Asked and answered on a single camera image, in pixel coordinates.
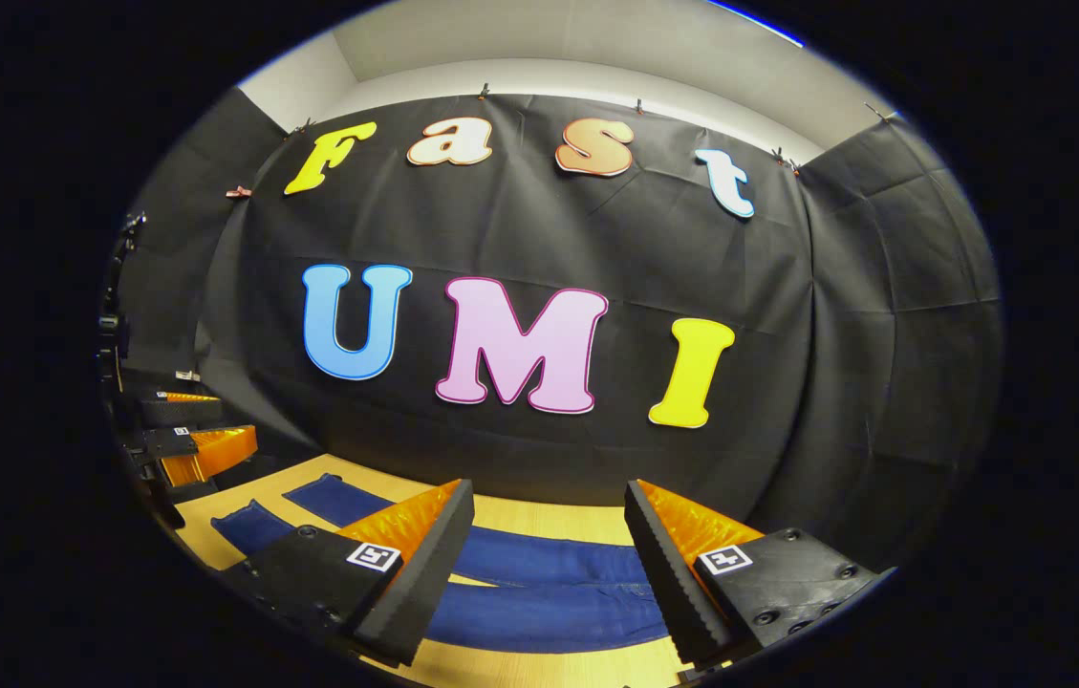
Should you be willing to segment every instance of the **ceiling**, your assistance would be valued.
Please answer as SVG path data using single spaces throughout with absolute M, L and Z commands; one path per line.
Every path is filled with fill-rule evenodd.
M 358 81 L 464 60 L 540 57 L 645 72 L 726 97 L 822 147 L 884 97 L 814 52 L 707 0 L 396 0 L 334 28 Z

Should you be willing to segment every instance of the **pink letter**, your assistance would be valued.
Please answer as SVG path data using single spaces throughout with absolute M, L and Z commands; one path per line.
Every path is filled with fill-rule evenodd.
M 607 313 L 601 293 L 561 289 L 524 334 L 500 281 L 460 277 L 447 285 L 447 295 L 455 302 L 455 343 L 438 397 L 456 404 L 487 399 L 488 388 L 478 380 L 482 353 L 492 386 L 505 404 L 513 404 L 543 364 L 540 386 L 527 396 L 532 407 L 554 414 L 584 414 L 595 408 L 588 384 L 595 327 Z

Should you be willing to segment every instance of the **wooden table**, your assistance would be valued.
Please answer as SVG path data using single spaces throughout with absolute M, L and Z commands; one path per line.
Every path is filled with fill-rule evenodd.
M 232 513 L 250 499 L 258 500 L 290 525 L 312 524 L 338 531 L 334 524 L 282 496 L 325 473 L 341 476 L 344 482 L 392 501 L 433 487 L 324 454 L 275 474 L 178 505 L 187 519 L 187 526 L 178 535 L 208 566 L 228 567 L 243 556 L 211 527 L 211 519 Z M 522 535 L 631 545 L 624 507 L 570 507 L 475 495 L 474 523 Z M 486 584 L 461 575 L 451 575 L 450 580 Z M 675 672 L 691 669 L 680 662 L 670 637 L 617 650 L 561 655 L 495 652 L 424 641 L 410 668 L 399 665 L 398 670 L 391 670 L 371 660 L 364 661 L 434 688 L 619 688 L 622 685 L 666 688 L 680 683 Z

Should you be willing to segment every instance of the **blue letter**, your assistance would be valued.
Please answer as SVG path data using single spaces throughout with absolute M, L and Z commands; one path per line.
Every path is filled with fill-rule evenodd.
M 369 380 L 386 370 L 395 354 L 395 318 L 398 292 L 412 283 L 412 271 L 398 265 L 365 269 L 361 281 L 369 286 L 369 336 L 359 352 L 339 346 L 334 317 L 339 288 L 352 273 L 343 265 L 314 265 L 302 275 L 305 283 L 305 353 L 322 371 L 341 380 Z
M 723 151 L 697 151 L 696 157 L 709 165 L 709 187 L 713 189 L 713 197 L 719 204 L 740 218 L 750 218 L 756 214 L 752 202 L 739 195 L 737 181 L 748 183 L 748 174 L 736 168 L 729 155 Z

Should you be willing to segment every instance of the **yellow letter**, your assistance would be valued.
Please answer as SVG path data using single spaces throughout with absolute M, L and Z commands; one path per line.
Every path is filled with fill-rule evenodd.
M 671 334 L 680 341 L 674 357 L 674 372 L 666 386 L 666 396 L 648 410 L 648 422 L 674 427 L 700 427 L 709 422 L 705 399 L 722 349 L 735 343 L 730 328 L 710 319 L 680 318 L 671 325 Z
M 491 122 L 479 118 L 434 122 L 424 127 L 422 134 L 428 138 L 416 140 L 407 152 L 407 160 L 412 165 L 438 165 L 446 161 L 455 165 L 475 165 L 492 154 L 492 149 L 488 147 Z
M 285 196 L 298 191 L 309 191 L 322 183 L 322 168 L 334 168 L 347 157 L 347 151 L 352 149 L 352 138 L 360 140 L 368 139 L 378 130 L 377 122 L 358 123 L 347 129 L 333 130 L 314 139 L 314 151 L 302 165 L 302 171 L 297 174 L 297 179 L 291 180 L 285 188 Z
M 625 146 L 630 140 L 631 129 L 623 122 L 569 122 L 564 145 L 557 148 L 557 165 L 565 171 L 615 176 L 631 166 L 631 151 Z

